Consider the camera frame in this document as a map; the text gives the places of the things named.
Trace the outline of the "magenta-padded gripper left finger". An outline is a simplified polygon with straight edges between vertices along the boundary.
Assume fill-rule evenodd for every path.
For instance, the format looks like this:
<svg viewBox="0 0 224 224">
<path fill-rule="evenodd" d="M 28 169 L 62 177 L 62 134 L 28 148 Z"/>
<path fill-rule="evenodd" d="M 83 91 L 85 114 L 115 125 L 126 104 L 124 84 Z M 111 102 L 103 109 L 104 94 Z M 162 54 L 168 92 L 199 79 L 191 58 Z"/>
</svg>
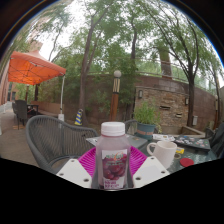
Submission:
<svg viewBox="0 0 224 224">
<path fill-rule="evenodd" d="M 78 159 L 69 159 L 57 176 L 83 188 L 90 188 L 95 172 L 95 155 L 96 148 L 92 148 Z"/>
</svg>

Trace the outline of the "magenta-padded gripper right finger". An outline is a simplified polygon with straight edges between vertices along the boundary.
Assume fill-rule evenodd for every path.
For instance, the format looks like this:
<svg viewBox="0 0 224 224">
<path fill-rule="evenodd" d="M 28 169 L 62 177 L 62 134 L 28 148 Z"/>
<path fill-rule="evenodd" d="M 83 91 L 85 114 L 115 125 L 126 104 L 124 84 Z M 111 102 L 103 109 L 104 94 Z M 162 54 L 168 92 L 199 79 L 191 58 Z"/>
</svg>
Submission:
<svg viewBox="0 0 224 224">
<path fill-rule="evenodd" d="M 137 148 L 131 147 L 128 172 L 129 188 L 143 187 L 167 175 L 169 172 L 156 157 L 147 157 Z"/>
</svg>

